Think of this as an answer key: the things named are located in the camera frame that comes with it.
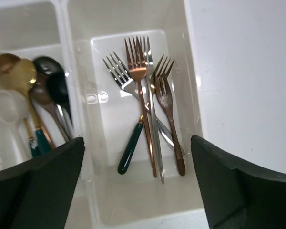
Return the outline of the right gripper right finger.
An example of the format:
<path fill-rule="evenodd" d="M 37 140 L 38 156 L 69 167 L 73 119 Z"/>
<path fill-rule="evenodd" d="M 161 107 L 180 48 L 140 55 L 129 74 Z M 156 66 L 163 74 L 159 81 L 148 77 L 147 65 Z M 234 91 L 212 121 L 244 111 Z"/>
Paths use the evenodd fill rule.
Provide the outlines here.
<path fill-rule="evenodd" d="M 286 174 L 191 138 L 191 153 L 211 229 L 286 229 Z"/>

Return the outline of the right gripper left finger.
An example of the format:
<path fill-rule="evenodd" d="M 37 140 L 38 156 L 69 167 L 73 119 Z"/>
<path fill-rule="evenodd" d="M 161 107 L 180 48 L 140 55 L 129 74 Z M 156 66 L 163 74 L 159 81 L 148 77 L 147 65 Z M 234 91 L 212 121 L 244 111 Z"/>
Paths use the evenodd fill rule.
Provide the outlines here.
<path fill-rule="evenodd" d="M 85 152 L 83 137 L 0 171 L 0 229 L 65 227 Z"/>

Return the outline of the copper brown spoon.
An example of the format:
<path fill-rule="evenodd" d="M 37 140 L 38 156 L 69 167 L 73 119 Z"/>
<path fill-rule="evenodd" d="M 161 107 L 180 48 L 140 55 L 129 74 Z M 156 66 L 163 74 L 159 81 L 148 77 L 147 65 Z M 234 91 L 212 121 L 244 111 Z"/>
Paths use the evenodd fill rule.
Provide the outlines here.
<path fill-rule="evenodd" d="M 69 136 L 67 135 L 65 128 L 59 121 L 56 108 L 57 105 L 51 100 L 48 91 L 46 89 L 46 77 L 41 74 L 36 74 L 36 82 L 34 86 L 29 91 L 30 97 L 43 109 L 45 109 L 53 118 L 54 122 L 56 123 L 62 137 L 66 142 L 70 140 Z"/>

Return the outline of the gold spoon green handle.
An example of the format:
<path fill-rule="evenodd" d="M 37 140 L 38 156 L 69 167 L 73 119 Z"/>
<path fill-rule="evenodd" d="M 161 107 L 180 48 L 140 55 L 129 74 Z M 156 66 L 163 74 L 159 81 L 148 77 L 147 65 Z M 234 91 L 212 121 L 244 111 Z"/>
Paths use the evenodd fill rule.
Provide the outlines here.
<path fill-rule="evenodd" d="M 36 136 L 32 135 L 30 125 L 27 119 L 24 118 L 26 128 L 29 131 L 29 147 L 33 157 L 40 156 L 51 151 L 51 145 L 42 130 L 39 115 L 37 114 L 37 111 L 33 106 L 33 102 L 29 97 L 29 91 L 36 82 L 36 74 L 37 71 L 32 61 L 28 59 L 20 59 L 7 77 L 11 82 L 12 90 L 18 91 L 25 97 L 29 113 L 34 121 Z"/>

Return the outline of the silver spoon black handle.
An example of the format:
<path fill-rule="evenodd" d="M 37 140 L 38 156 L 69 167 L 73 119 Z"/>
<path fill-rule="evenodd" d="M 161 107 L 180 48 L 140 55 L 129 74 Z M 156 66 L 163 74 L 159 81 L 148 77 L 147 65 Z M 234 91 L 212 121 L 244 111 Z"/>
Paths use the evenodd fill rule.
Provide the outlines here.
<path fill-rule="evenodd" d="M 46 77 L 46 79 L 53 72 L 64 70 L 60 63 L 58 63 L 55 59 L 49 56 L 39 56 L 33 60 L 33 63 L 36 67 L 37 72 L 43 74 Z M 62 126 L 65 128 L 67 135 L 71 139 L 73 137 L 73 134 L 72 134 L 73 126 L 69 119 L 68 113 L 60 105 L 56 103 L 54 104 L 57 105 L 56 112 L 57 112 L 59 121 L 62 124 Z"/>

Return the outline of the rose gold spoon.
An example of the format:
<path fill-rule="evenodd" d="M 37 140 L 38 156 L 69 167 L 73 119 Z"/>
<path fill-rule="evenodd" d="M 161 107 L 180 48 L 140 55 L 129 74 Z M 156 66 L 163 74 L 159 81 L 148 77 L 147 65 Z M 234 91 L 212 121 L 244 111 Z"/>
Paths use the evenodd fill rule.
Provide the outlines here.
<path fill-rule="evenodd" d="M 7 79 L 20 57 L 11 53 L 0 54 L 0 85 L 3 89 L 11 90 L 11 82 Z"/>

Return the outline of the copper brown fork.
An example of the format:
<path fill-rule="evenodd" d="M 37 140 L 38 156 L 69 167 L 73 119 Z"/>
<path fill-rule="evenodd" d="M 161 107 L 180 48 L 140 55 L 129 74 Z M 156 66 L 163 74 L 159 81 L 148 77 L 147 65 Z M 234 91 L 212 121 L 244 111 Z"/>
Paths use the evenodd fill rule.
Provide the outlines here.
<path fill-rule="evenodd" d="M 174 124 L 173 98 L 169 83 L 164 76 L 158 75 L 155 77 L 155 91 L 158 102 L 169 122 L 174 144 L 175 160 L 179 175 L 184 176 L 186 174 L 186 167 Z"/>

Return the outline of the silver fork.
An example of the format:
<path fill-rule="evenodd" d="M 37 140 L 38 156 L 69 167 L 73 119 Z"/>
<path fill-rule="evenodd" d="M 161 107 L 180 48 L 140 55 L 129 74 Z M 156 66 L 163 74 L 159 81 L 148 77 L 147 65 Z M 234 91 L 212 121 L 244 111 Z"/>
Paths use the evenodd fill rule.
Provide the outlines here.
<path fill-rule="evenodd" d="M 156 158 L 158 162 L 160 179 L 161 179 L 162 184 L 164 184 L 163 161 L 162 161 L 160 139 L 159 139 L 159 134 L 158 134 L 158 129 L 157 129 L 157 119 L 156 119 L 156 113 L 155 113 L 155 107 L 154 107 L 154 101 L 153 101 L 153 95 L 154 95 L 155 88 L 152 87 L 151 77 L 154 72 L 154 64 L 153 64 L 149 37 L 148 36 L 140 37 L 140 45 L 142 47 L 142 51 L 143 51 L 144 58 L 145 58 L 145 64 L 147 68 L 146 93 L 148 94 L 148 98 L 149 98 L 149 111 L 150 111 L 150 117 L 151 117 L 151 123 L 152 123 L 153 143 L 155 146 L 155 153 L 156 153 Z"/>
<path fill-rule="evenodd" d="M 110 58 L 106 56 L 107 60 L 103 59 L 103 62 L 107 67 L 109 73 L 122 91 L 131 94 L 138 101 L 140 101 L 136 83 L 130 77 L 128 68 L 115 52 L 113 52 L 113 54 L 114 56 L 110 54 Z M 170 130 L 162 123 L 162 121 L 158 117 L 156 118 L 156 120 L 158 131 L 163 136 L 168 146 L 174 151 L 174 143 Z"/>

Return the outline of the rose gold fork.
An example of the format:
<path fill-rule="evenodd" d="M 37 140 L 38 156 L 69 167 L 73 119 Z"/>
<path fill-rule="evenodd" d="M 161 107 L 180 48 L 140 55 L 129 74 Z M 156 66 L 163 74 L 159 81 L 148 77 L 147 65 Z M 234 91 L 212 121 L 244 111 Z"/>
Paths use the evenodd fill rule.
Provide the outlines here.
<path fill-rule="evenodd" d="M 129 37 L 128 41 L 124 39 L 124 43 L 125 43 L 127 63 L 130 76 L 137 83 L 138 95 L 140 98 L 141 109 L 142 109 L 143 125 L 145 129 L 146 142 L 149 150 L 153 176 L 157 178 L 151 131 L 149 127 L 148 115 L 145 107 L 145 101 L 142 90 L 142 80 L 147 75 L 145 58 L 143 56 L 142 48 L 139 43 L 138 37 L 136 37 L 136 39 L 134 37 L 132 38 Z"/>

